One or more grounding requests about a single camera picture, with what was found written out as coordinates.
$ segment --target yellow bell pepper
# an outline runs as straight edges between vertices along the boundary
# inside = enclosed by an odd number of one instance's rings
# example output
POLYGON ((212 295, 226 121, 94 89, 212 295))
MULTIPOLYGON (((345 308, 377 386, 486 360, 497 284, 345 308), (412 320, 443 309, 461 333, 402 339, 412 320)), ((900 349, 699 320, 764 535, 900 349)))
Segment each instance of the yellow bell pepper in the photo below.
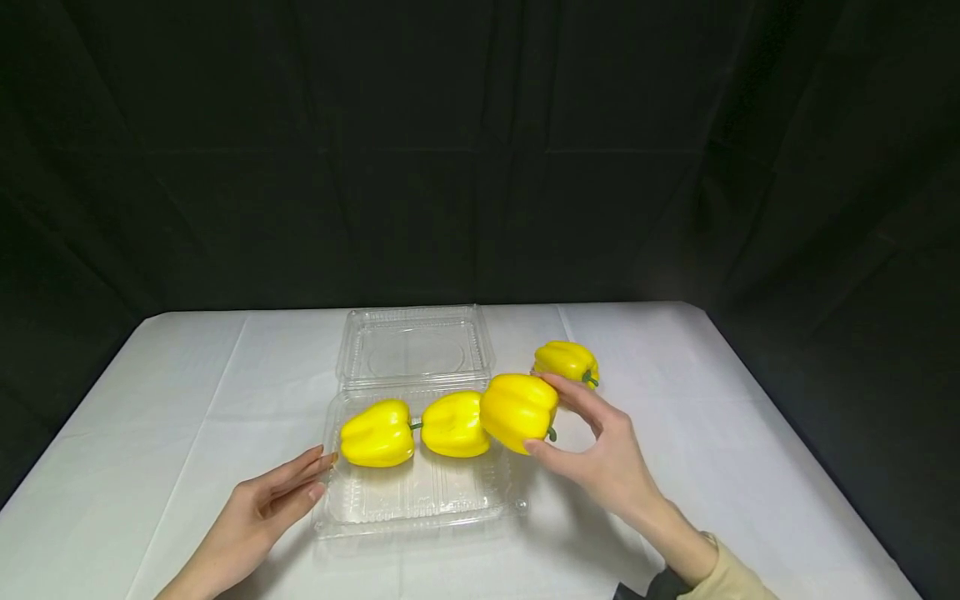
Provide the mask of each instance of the yellow bell pepper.
POLYGON ((358 467, 396 467, 414 455, 410 408, 402 400, 380 400, 344 423, 340 453, 358 467))
POLYGON ((441 397, 420 418, 423 444, 453 458, 480 456, 490 449, 490 437, 480 425, 480 393, 473 390, 441 397))
POLYGON ((519 454, 529 454, 524 440, 557 440, 553 418, 557 391, 539 377, 519 373, 498 375, 480 398, 480 422, 487 433, 519 454))
POLYGON ((582 381, 592 390, 600 385, 597 359, 588 349, 573 342, 553 341, 534 352, 534 371, 554 372, 557 375, 582 381))

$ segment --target white tablecloth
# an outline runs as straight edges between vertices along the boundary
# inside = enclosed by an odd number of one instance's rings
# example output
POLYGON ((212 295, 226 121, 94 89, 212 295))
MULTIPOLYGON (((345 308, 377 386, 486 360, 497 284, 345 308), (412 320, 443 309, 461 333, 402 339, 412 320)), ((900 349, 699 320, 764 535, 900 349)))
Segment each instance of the white tablecloth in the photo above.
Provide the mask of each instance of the white tablecloth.
MULTIPOLYGON (((682 303, 489 306, 496 372, 551 339, 591 348, 665 493, 784 600, 917 598, 707 315, 682 303)), ((0 597, 152 598, 236 482, 315 444, 347 310, 145 321, 0 513, 0 597)), ((556 428, 576 449, 588 429, 556 428)), ((310 518, 233 598, 597 598, 643 592, 657 554, 530 470, 517 526, 338 555, 310 518)))

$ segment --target black backdrop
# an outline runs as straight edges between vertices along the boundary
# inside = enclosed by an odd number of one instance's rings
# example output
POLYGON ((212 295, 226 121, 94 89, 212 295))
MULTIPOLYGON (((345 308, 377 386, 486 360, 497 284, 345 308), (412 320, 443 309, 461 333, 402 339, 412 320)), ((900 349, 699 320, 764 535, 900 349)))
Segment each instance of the black backdrop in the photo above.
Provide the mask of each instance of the black backdrop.
POLYGON ((960 564, 953 0, 0 5, 0 494, 168 310, 687 300, 960 564))

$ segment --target clear plastic container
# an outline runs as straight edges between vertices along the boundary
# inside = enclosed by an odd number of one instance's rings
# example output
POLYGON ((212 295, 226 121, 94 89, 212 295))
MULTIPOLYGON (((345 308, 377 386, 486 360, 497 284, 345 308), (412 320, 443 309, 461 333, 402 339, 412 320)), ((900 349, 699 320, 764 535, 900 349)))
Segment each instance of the clear plastic container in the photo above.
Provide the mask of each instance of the clear plastic container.
MULTIPOLYGON (((352 311, 338 375, 342 391, 327 411, 324 444, 340 445, 344 423, 386 398, 407 402, 414 420, 458 390, 486 389, 492 353, 477 306, 352 311)), ((518 457, 494 442, 484 455, 454 459, 420 442, 394 468, 363 468, 341 460, 314 509, 322 539, 415 531, 516 515, 526 508, 518 457)))

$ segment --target left hand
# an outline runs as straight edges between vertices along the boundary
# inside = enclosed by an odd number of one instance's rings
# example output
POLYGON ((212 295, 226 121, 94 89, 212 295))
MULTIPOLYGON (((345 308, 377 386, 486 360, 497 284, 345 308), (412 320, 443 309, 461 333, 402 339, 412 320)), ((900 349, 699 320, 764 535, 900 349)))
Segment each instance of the left hand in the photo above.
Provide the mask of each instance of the left hand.
POLYGON ((197 551, 157 597, 214 598, 253 573, 291 525, 324 494, 317 478, 337 460, 322 445, 233 489, 197 551))

